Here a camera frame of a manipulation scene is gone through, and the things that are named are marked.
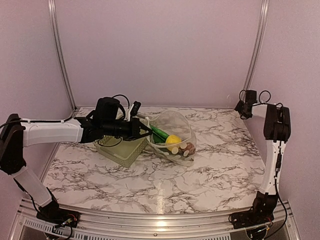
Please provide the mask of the clear zip top bag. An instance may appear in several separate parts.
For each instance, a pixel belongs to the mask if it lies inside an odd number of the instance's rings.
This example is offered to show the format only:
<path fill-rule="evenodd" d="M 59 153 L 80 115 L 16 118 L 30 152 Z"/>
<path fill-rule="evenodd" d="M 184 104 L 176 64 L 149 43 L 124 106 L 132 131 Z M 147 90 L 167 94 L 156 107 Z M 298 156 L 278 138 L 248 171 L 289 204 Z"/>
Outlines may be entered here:
<path fill-rule="evenodd" d="M 184 167 L 194 164 L 197 138 L 187 118 L 175 110 L 166 110 L 158 116 L 146 117 L 152 134 L 146 137 L 154 153 Z"/>

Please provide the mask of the yellow lemon toy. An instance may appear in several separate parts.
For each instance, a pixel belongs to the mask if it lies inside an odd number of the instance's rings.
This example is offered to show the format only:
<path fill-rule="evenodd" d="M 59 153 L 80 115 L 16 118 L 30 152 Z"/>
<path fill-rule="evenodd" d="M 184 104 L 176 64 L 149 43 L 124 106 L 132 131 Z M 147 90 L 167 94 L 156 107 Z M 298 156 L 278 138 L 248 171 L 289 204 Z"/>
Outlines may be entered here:
<path fill-rule="evenodd" d="M 181 140 L 180 137 L 178 137 L 178 136 L 176 136 L 176 135 L 174 135 L 174 134 L 171 134 L 171 135 L 169 135 L 169 136 L 166 138 L 165 144 L 166 144 L 166 146 L 167 146 L 167 149 L 168 149 L 169 151 L 171 151 L 172 148 L 173 148 L 171 145 L 178 144 L 178 143 L 180 143 L 181 141 L 182 141 L 182 140 Z"/>

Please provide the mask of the brown red potato toy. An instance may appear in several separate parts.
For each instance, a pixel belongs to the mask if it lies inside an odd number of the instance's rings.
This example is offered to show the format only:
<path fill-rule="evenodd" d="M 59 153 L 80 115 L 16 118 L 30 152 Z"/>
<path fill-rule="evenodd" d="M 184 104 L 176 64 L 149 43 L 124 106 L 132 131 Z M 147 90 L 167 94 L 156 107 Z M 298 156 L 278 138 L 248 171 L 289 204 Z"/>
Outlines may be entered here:
<path fill-rule="evenodd" d="M 194 155 L 195 152 L 196 152 L 196 147 L 191 142 L 188 142 L 186 144 L 186 147 L 183 149 L 183 155 L 185 157 Z"/>

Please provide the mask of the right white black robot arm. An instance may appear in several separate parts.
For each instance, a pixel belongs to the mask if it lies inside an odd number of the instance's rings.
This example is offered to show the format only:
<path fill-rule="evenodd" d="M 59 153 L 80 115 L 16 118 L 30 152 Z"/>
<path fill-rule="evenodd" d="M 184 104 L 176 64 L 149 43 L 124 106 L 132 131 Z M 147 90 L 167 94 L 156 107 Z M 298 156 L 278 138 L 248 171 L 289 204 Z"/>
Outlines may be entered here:
<path fill-rule="evenodd" d="M 273 212 L 280 200 L 279 183 L 286 144 L 291 136 L 290 110 L 282 103 L 258 103 L 240 100 L 235 110 L 246 119 L 253 116 L 264 119 L 263 135 L 266 140 L 267 158 L 262 183 L 246 211 L 232 213 L 229 221 L 235 229 L 272 221 Z"/>

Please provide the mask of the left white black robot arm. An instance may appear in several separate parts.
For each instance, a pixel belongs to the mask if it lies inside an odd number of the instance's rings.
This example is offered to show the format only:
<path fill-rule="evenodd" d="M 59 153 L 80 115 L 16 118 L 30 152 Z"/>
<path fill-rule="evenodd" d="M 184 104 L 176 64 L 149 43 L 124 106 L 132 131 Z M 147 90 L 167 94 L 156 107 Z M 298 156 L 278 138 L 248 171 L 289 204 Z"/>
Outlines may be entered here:
<path fill-rule="evenodd" d="M 86 117 L 68 120 L 37 121 L 11 114 L 1 125 L 0 169 L 11 176 L 16 184 L 38 204 L 37 218 L 61 223 L 77 220 L 78 213 L 60 208 L 56 198 L 35 173 L 28 169 L 24 159 L 25 147 L 47 143 L 92 143 L 105 136 L 134 141 L 152 134 L 139 118 L 103 119 L 90 113 Z"/>

